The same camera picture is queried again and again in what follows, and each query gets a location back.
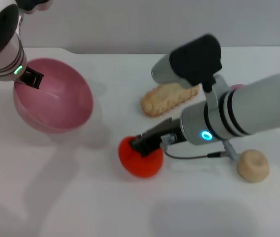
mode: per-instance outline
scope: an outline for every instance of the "cylindrical joint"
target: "cylindrical joint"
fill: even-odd
[[[200,102],[185,108],[181,114],[182,133],[192,144],[201,145],[218,141],[211,131],[208,121],[204,119],[205,112],[205,102]]]
[[[235,123],[244,132],[280,127],[280,74],[239,88],[230,100]]]
[[[27,57],[21,41],[15,33],[6,47],[0,52],[0,80],[16,80],[27,67]]]

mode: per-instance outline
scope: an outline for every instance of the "cable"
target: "cable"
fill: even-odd
[[[176,156],[173,156],[173,155],[169,154],[167,151],[164,151],[164,154],[167,155],[170,158],[173,158],[173,159],[220,158],[220,157],[226,157],[227,156],[226,152],[213,152],[213,153],[209,153],[207,155],[196,156],[196,157],[176,157]]]

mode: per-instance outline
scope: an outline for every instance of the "white wall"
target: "white wall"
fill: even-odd
[[[54,0],[27,15],[25,46],[165,53],[204,33],[222,46],[280,45],[280,0]]]

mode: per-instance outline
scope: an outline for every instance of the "green led light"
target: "green led light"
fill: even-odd
[[[15,70],[15,74],[17,74],[20,70],[22,69],[22,66],[19,66],[16,70]]]

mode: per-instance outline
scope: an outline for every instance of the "bread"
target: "bread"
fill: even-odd
[[[184,89],[179,83],[162,84],[146,93],[141,99],[144,113],[160,116],[199,93],[199,85]]]
[[[248,182],[261,182],[269,175],[268,160],[259,151],[246,150],[240,156],[238,172]]]

